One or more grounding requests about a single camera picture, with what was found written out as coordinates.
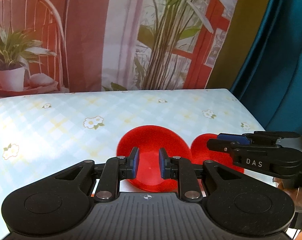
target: silver screw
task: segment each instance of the silver screw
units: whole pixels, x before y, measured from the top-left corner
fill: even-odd
[[[195,190],[190,190],[184,193],[184,196],[190,199],[195,199],[200,197],[200,193]]]
[[[96,193],[96,197],[100,199],[109,199],[111,196],[112,193],[107,190],[99,191],[98,193]]]

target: red plate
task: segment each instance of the red plate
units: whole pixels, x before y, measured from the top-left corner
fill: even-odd
[[[165,148],[169,157],[181,156],[192,163],[202,164],[205,160],[214,160],[225,166],[243,172],[242,168],[232,165],[229,154],[209,151],[206,142],[216,138],[216,134],[203,134],[192,143],[191,149],[185,141],[173,131],[156,125],[136,127],[127,132],[117,147],[117,156],[128,156],[134,146],[140,149],[140,162],[136,179],[129,180],[139,189],[149,192],[175,191],[178,184],[172,179],[161,179],[159,168],[159,149]]]

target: white flower print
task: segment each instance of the white flower print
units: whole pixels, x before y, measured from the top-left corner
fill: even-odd
[[[165,100],[165,99],[159,99],[158,102],[163,104],[163,103],[167,103],[167,100]]]
[[[50,108],[50,107],[52,107],[51,104],[45,104],[42,108]]]
[[[202,114],[206,117],[206,118],[210,118],[210,119],[214,119],[215,117],[217,117],[214,112],[210,109],[202,111]]]
[[[250,125],[249,125],[248,123],[246,123],[246,122],[242,122],[240,126],[241,126],[241,127],[243,128],[243,130],[245,130],[246,132],[248,132],[248,131],[251,130]]]
[[[83,126],[89,129],[97,129],[99,126],[104,126],[104,118],[101,116],[96,116],[94,118],[85,118]]]
[[[19,151],[19,146],[16,144],[9,144],[4,148],[3,158],[8,160],[10,157],[16,157]]]

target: ribbed gray surface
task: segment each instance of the ribbed gray surface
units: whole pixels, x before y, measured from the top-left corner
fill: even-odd
[[[198,204],[180,201],[175,193],[125,193],[97,204],[79,226],[50,237],[9,235],[5,240],[248,240],[223,231]],[[260,238],[288,240],[285,233]]]

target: teal curtain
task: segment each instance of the teal curtain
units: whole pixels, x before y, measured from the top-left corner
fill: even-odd
[[[302,134],[302,0],[269,0],[230,91],[265,130]]]

